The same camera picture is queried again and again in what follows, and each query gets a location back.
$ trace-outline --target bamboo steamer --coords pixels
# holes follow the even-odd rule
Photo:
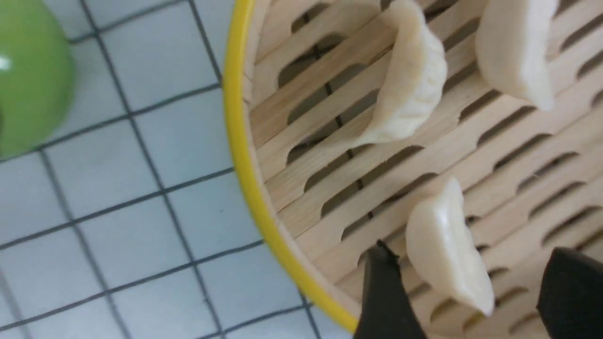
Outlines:
[[[561,3],[551,112],[481,78],[474,37],[485,1],[419,3],[446,47],[441,103],[409,139],[356,149],[396,35],[384,1],[237,3],[226,114],[250,210],[300,287],[351,331],[362,255],[384,239],[431,337],[548,338],[535,303],[552,249],[603,261],[603,1]],[[490,318],[431,290],[405,255],[412,207],[450,176],[493,280]]]

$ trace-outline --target green object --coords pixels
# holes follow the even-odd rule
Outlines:
[[[0,158],[31,150],[65,117],[74,65],[41,0],[0,0]]]

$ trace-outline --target white tile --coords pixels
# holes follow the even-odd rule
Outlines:
[[[227,339],[316,339],[305,310],[279,315],[226,335]]]
[[[0,244],[67,222],[38,153],[0,164]]]
[[[232,166],[221,90],[183,99],[136,121],[166,187]]]
[[[25,318],[101,292],[72,229],[1,251],[0,268]]]
[[[209,45],[212,47],[220,70],[223,71],[230,18],[232,17],[235,0],[196,0],[195,4],[207,33]]]
[[[98,42],[90,39],[72,46],[76,78],[74,100],[63,124],[50,139],[124,115],[125,109]]]
[[[225,328],[302,302],[267,246],[224,256],[200,269]]]
[[[312,316],[323,339],[351,339],[352,334],[333,322],[328,315],[317,307],[311,309]]]
[[[8,306],[8,302],[4,297],[4,293],[0,291],[0,327],[12,324],[15,322],[15,320],[16,319],[13,317],[13,314],[10,312],[10,307]]]
[[[21,329],[13,328],[8,331],[0,332],[0,339],[25,339],[21,333]]]
[[[134,339],[193,339],[216,331],[193,270],[114,294]]]
[[[144,11],[169,0],[86,0],[94,22],[105,27],[129,15]]]
[[[187,2],[103,34],[133,110],[217,82]]]
[[[44,0],[69,39],[92,31],[79,0]]]
[[[170,193],[169,198],[196,259],[261,239],[234,173]]]
[[[128,121],[55,145],[48,155],[75,218],[157,190]]]
[[[188,261],[161,197],[86,221],[81,229],[109,287]]]
[[[38,320],[28,325],[35,339],[122,339],[104,298]]]

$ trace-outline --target gray grid line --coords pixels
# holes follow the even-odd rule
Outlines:
[[[199,16],[199,11],[197,10],[197,5],[195,4],[194,0],[189,0],[189,5],[191,6],[191,11],[192,11],[193,17],[195,17],[195,23],[197,24],[199,33],[201,34],[201,39],[203,40],[203,45],[205,45],[205,50],[207,51],[209,60],[212,63],[213,71],[216,74],[216,78],[218,78],[218,82],[221,84],[222,83],[222,74],[220,73],[220,68],[218,67],[218,62],[216,61],[216,56],[213,53],[211,44],[209,43],[209,38],[207,37],[207,33],[205,32],[205,27],[203,27],[201,17]]]
[[[103,38],[101,37],[99,31],[98,31],[98,27],[92,17],[92,14],[90,12],[90,8],[88,8],[86,1],[85,0],[80,0],[80,4],[82,5],[84,12],[86,14],[86,17],[88,18],[88,21],[90,22],[90,26],[92,27],[93,31],[96,33],[96,41],[98,42],[100,48],[101,48],[101,53],[103,54],[103,57],[105,59],[105,62],[107,63],[107,66],[109,67],[109,72],[111,73],[111,77],[113,79],[113,82],[115,84],[115,87],[117,88],[119,97],[121,99],[122,105],[124,106],[125,111],[128,113],[128,120],[130,121],[130,125],[132,126],[132,129],[134,130],[134,134],[136,135],[136,139],[140,145],[140,148],[142,150],[142,153],[144,155],[144,158],[147,162],[147,165],[149,166],[149,169],[151,170],[153,177],[155,179],[156,184],[158,185],[160,190],[164,190],[165,187],[163,185],[163,182],[159,176],[159,173],[157,171],[157,168],[155,167],[155,165],[153,164],[153,160],[151,159],[151,156],[149,154],[149,151],[147,149],[147,146],[145,145],[144,140],[142,139],[142,135],[140,133],[140,130],[138,129],[138,126],[136,124],[136,121],[134,120],[134,116],[132,115],[132,110],[130,108],[130,105],[128,104],[128,101],[126,100],[126,96],[125,96],[125,92],[123,90],[123,87],[121,85],[121,83],[119,82],[119,77],[117,75],[117,72],[115,71],[115,67],[113,65],[113,62],[110,58],[110,54],[109,51],[107,50],[104,42],[103,42]],[[174,208],[170,202],[170,199],[168,197],[167,194],[163,193],[161,194],[161,196],[163,197],[163,201],[165,202],[166,207],[168,208],[168,212],[170,214],[170,217],[172,219],[172,223],[174,226],[174,229],[178,235],[178,238],[181,242],[182,247],[184,248],[185,252],[186,252],[186,256],[188,257],[189,262],[194,262],[194,256],[191,250],[191,247],[189,246],[186,237],[184,235],[184,232],[182,231],[182,228],[180,227],[180,221],[178,220],[178,217],[176,216],[176,213],[174,211]],[[218,314],[216,313],[215,307],[213,306],[213,302],[211,301],[211,298],[209,296],[209,293],[207,291],[207,288],[205,286],[205,282],[203,280],[203,277],[201,275],[201,271],[199,270],[199,268],[197,266],[193,266],[193,270],[195,272],[195,278],[197,279],[198,285],[199,285],[199,289],[200,292],[202,294],[202,296],[204,297],[204,301],[206,302],[207,308],[210,312],[210,315],[212,317],[212,320],[214,322],[214,325],[216,326],[216,329],[218,330],[218,333],[220,333],[220,336],[223,339],[226,339],[223,332],[222,332],[222,325],[220,323],[220,320],[218,318]]]
[[[60,144],[60,143],[62,143],[64,141],[73,139],[73,138],[75,138],[77,136],[80,136],[82,134],[88,133],[90,131],[94,131],[94,130],[97,130],[97,129],[100,129],[100,128],[103,128],[103,127],[107,127],[107,126],[112,125],[112,124],[115,124],[117,122],[124,121],[124,120],[128,119],[130,117],[130,115],[131,116],[144,115],[146,113],[150,113],[150,112],[153,112],[153,111],[155,111],[157,109],[160,109],[162,107],[165,107],[165,106],[168,106],[170,104],[176,103],[176,102],[178,102],[180,100],[187,99],[187,98],[190,98],[190,97],[194,97],[196,95],[201,95],[203,93],[211,92],[212,90],[219,89],[219,88],[221,88],[221,85],[219,83],[215,83],[215,84],[211,84],[209,86],[205,86],[205,87],[201,87],[201,88],[198,88],[198,89],[190,90],[189,92],[185,92],[185,93],[181,93],[181,94],[178,94],[178,95],[174,95],[171,98],[165,99],[163,101],[159,101],[158,103],[155,103],[155,104],[152,104],[150,106],[144,107],[143,109],[136,110],[136,111],[132,112],[131,114],[127,114],[126,113],[124,115],[117,116],[115,118],[111,118],[111,119],[108,119],[108,120],[105,120],[105,121],[101,121],[101,122],[98,122],[98,123],[96,123],[94,125],[90,125],[90,126],[81,128],[79,130],[73,131],[73,132],[71,132],[71,133],[69,133],[67,135],[61,136],[61,137],[59,137],[59,138],[57,138],[55,140],[51,140],[51,141],[45,142],[44,144],[38,146],[37,148],[38,149],[48,148],[50,146],[54,146],[56,144]]]
[[[19,327],[19,326],[27,325],[29,323],[36,322],[36,321],[44,319],[44,318],[48,318],[48,317],[50,317],[52,315],[65,312],[65,311],[70,310],[72,308],[76,308],[78,306],[84,305],[85,303],[89,303],[89,302],[91,302],[93,300],[96,300],[96,299],[99,299],[99,298],[103,298],[103,297],[107,297],[107,296],[115,294],[117,292],[129,289],[129,288],[133,288],[133,287],[136,287],[138,285],[142,285],[144,283],[151,282],[153,280],[160,279],[160,278],[163,278],[165,276],[169,276],[170,274],[174,274],[174,273],[177,273],[177,272],[180,272],[180,271],[183,271],[183,270],[186,270],[186,269],[189,269],[189,268],[192,268],[192,267],[204,264],[206,262],[210,262],[210,261],[213,261],[213,260],[216,260],[216,259],[228,256],[228,255],[233,255],[233,254],[236,254],[236,253],[240,253],[240,252],[244,252],[244,251],[247,251],[247,250],[251,250],[251,249],[254,249],[254,248],[256,248],[258,246],[261,246],[263,244],[264,244],[263,240],[258,240],[258,241],[252,242],[252,243],[244,245],[244,246],[235,247],[234,249],[225,250],[223,252],[218,252],[216,254],[212,254],[210,256],[206,256],[205,258],[197,259],[197,260],[195,260],[193,262],[188,262],[186,264],[170,268],[169,270],[165,270],[163,272],[154,274],[152,276],[148,276],[148,277],[145,277],[145,278],[142,278],[142,279],[139,279],[139,280],[127,283],[127,284],[123,284],[123,285],[120,285],[120,286],[117,286],[117,287],[114,287],[114,288],[110,288],[107,291],[103,291],[103,292],[94,294],[92,296],[89,296],[89,297],[84,298],[82,300],[79,300],[77,302],[70,303],[68,305],[59,307],[57,309],[53,309],[52,311],[48,311],[46,313],[39,314],[39,315],[36,315],[36,316],[28,318],[28,319],[23,319],[23,320],[20,320],[20,321],[16,321],[16,322],[14,322],[12,324],[1,326],[0,327],[0,332],[7,331],[9,329],[13,329],[13,328],[16,328],[16,327]],[[210,335],[210,337],[211,336],[216,336],[216,335],[219,335],[219,334],[220,333],[214,333],[214,334]]]
[[[135,13],[128,14],[128,15],[126,15],[124,17],[121,17],[121,18],[119,18],[119,19],[117,19],[117,20],[115,20],[115,21],[113,21],[113,22],[111,22],[111,23],[109,23],[109,24],[107,24],[107,25],[105,25],[103,27],[98,27],[97,30],[98,30],[99,33],[105,33],[105,32],[108,32],[110,30],[113,30],[113,29],[115,29],[117,27],[120,27],[120,26],[122,26],[124,24],[127,24],[127,23],[129,23],[131,21],[134,21],[134,20],[136,20],[136,19],[138,19],[140,17],[149,15],[151,13],[155,13],[157,11],[163,10],[164,8],[168,8],[168,7],[177,5],[177,4],[179,4],[181,2],[185,2],[185,1],[186,0],[170,0],[170,1],[167,1],[167,2],[160,3],[160,4],[156,4],[156,5],[153,5],[151,7],[145,8],[145,9],[143,9],[141,11],[137,11]]]
[[[70,226],[73,228],[75,235],[78,239],[78,242],[80,243],[80,247],[81,247],[82,251],[84,252],[84,257],[86,258],[86,261],[88,262],[89,266],[91,267],[92,271],[94,272],[96,281],[101,286],[101,289],[103,290],[103,292],[105,292],[105,291],[109,290],[105,277],[103,276],[103,273],[101,272],[101,270],[98,266],[98,263],[96,262],[96,260],[94,258],[94,255],[92,254],[92,251],[86,241],[86,238],[84,237],[84,233],[80,229],[80,226],[77,223],[73,222],[74,221],[73,213],[71,212],[69,205],[67,204],[67,199],[65,198],[65,194],[61,190],[61,187],[58,183],[58,178],[56,176],[54,168],[52,167],[52,164],[50,163],[50,160],[48,159],[48,155],[43,150],[40,150],[39,153],[40,153],[40,157],[42,158],[42,163],[44,164],[44,168],[46,169],[46,173],[48,174],[48,177],[50,178],[52,189],[54,190],[54,193],[57,196],[59,205],[61,206],[61,209],[63,210],[63,214],[69,221],[71,221]],[[130,331],[126,327],[125,321],[119,314],[117,307],[115,306],[115,302],[113,301],[113,298],[111,297],[110,294],[107,295],[107,303],[109,304],[109,310],[111,312],[111,315],[115,319],[115,322],[117,322],[117,325],[118,325],[119,330],[121,331],[122,335],[124,336],[125,339],[131,339],[132,336],[130,335]]]
[[[231,328],[227,328],[227,329],[225,329],[225,330],[224,330],[224,333],[225,333],[225,334],[228,334],[228,333],[231,333],[231,332],[237,331],[237,330],[239,330],[239,329],[242,329],[242,328],[244,328],[244,327],[247,327],[247,326],[250,326],[250,325],[253,325],[253,324],[256,324],[256,323],[262,322],[262,321],[264,321],[264,320],[268,320],[268,319],[271,319],[271,318],[277,317],[277,316],[279,316],[279,315],[285,315],[285,314],[293,313],[293,312],[296,312],[296,311],[301,311],[301,310],[303,310],[304,308],[305,308],[305,306],[304,306],[304,305],[299,305],[299,306],[294,306],[294,307],[291,307],[291,308],[280,309],[280,310],[278,310],[278,311],[274,311],[274,312],[266,313],[266,314],[261,315],[261,316],[259,316],[259,317],[257,317],[257,318],[253,318],[253,319],[251,319],[251,320],[247,320],[246,322],[242,322],[242,323],[240,323],[240,324],[238,324],[238,325],[234,325],[234,326],[232,326]]]
[[[152,199],[152,198],[160,197],[162,194],[169,194],[169,193],[172,193],[172,192],[177,191],[177,190],[182,189],[182,188],[187,188],[189,186],[193,186],[193,185],[205,182],[205,181],[213,179],[213,178],[217,178],[217,177],[224,176],[226,174],[230,174],[230,173],[232,173],[234,171],[235,171],[235,169],[232,168],[232,167],[230,167],[230,168],[227,168],[227,169],[223,169],[222,171],[218,171],[218,172],[209,174],[207,176],[203,176],[203,177],[199,177],[199,178],[187,181],[187,182],[179,183],[177,185],[165,188],[164,190],[159,190],[159,191],[147,194],[147,195],[143,195],[143,196],[138,197],[138,198],[134,198],[132,200],[129,200],[129,201],[126,201],[126,202],[123,202],[123,203],[111,206],[109,208],[102,209],[100,211],[91,213],[89,215],[85,215],[85,216],[80,217],[80,218],[77,218],[74,221],[68,221],[68,222],[66,222],[64,224],[61,224],[61,225],[58,225],[58,226],[55,226],[55,227],[51,227],[49,229],[46,229],[46,230],[43,230],[43,231],[40,231],[40,232],[37,232],[37,233],[34,233],[34,234],[30,234],[30,235],[27,235],[27,236],[24,236],[24,237],[21,237],[21,238],[9,241],[9,242],[7,242],[5,244],[1,244],[0,245],[0,251],[8,249],[8,248],[16,246],[16,245],[19,245],[19,244],[22,244],[23,242],[27,242],[27,241],[32,240],[32,239],[40,238],[41,236],[45,236],[45,235],[52,234],[54,232],[58,232],[58,231],[60,231],[62,229],[70,227],[71,224],[74,224],[74,223],[78,223],[78,224],[79,223],[83,223],[84,221],[87,221],[87,220],[90,220],[90,219],[93,219],[93,218],[96,218],[96,217],[100,217],[102,215],[105,215],[105,214],[108,214],[108,213],[120,210],[122,208],[126,208],[126,207],[129,207],[131,205],[138,204],[138,203],[141,203],[143,201],[147,201],[147,200]]]
[[[308,320],[310,321],[310,326],[312,327],[314,336],[316,337],[316,339],[323,339],[323,337],[320,335],[320,331],[318,330],[318,325],[316,325],[316,319],[314,319],[314,315],[312,315],[312,312],[311,312],[312,303],[308,302],[308,299],[301,291],[300,291],[300,298],[301,298],[302,305],[304,306],[304,309],[306,310],[306,315],[308,317]]]
[[[4,295],[4,299],[6,300],[6,302],[8,304],[8,310],[13,315],[13,318],[17,322],[20,320],[23,320],[23,313],[21,313],[21,309],[19,307],[19,304],[17,304],[17,300],[14,297],[13,291],[11,290],[10,286],[8,286],[8,282],[6,281],[6,278],[4,277],[4,273],[1,270],[0,270],[0,293]],[[23,335],[23,337],[25,339],[32,339],[30,330],[27,328],[27,326],[21,326],[19,328],[19,330],[21,331],[21,334]]]

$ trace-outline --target dumpling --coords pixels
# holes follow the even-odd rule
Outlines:
[[[484,80],[544,111],[555,105],[546,49],[558,5],[558,0],[489,0],[475,37]]]
[[[417,204],[406,226],[406,252],[435,291],[489,316],[494,289],[465,224],[463,200],[461,185],[451,178],[438,195]]]
[[[390,13],[399,24],[390,65],[372,120],[354,147],[413,135],[440,102],[447,78],[444,46],[429,30],[421,7],[396,0]]]

